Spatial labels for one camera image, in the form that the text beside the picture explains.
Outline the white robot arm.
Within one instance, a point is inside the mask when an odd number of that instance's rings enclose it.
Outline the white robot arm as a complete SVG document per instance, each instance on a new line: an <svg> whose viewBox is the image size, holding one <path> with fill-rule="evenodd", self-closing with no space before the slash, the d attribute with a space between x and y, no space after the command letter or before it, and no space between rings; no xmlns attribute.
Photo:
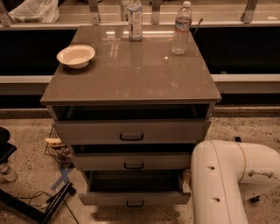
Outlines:
<svg viewBox="0 0 280 224"><path fill-rule="evenodd" d="M195 224L249 224L243 205L280 186L280 154L268 146L207 140L192 152Z"/></svg>

